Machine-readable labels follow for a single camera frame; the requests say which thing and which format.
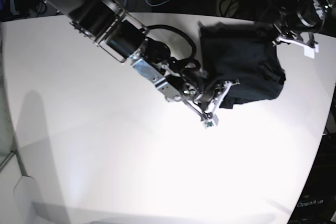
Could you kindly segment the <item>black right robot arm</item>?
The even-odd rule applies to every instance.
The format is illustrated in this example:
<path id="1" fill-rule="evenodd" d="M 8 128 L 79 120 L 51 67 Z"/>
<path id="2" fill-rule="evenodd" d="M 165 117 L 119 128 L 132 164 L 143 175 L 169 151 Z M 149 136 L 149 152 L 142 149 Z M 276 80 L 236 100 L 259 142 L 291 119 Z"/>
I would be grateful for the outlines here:
<path id="1" fill-rule="evenodd" d="M 169 25 L 146 26 L 117 0 L 46 0 L 70 18 L 72 26 L 119 63 L 131 67 L 149 80 L 169 102 L 182 102 L 196 113 L 205 128 L 218 124 L 216 111 L 238 80 L 211 79 L 196 59 L 195 42 Z M 170 48 L 148 33 L 168 30 L 184 38 L 190 56 L 176 59 Z"/>

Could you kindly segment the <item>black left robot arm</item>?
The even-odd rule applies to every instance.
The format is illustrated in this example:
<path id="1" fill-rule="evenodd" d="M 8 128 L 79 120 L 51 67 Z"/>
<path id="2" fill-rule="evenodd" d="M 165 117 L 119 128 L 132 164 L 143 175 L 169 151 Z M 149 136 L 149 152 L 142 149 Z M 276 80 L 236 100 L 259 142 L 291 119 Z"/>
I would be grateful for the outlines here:
<path id="1" fill-rule="evenodd" d="M 315 58 L 319 44 L 314 35 L 322 31 L 327 15 L 335 8 L 335 0 L 265 0 L 277 17 L 272 22 L 272 43 L 294 44 L 303 48 L 303 54 Z"/>

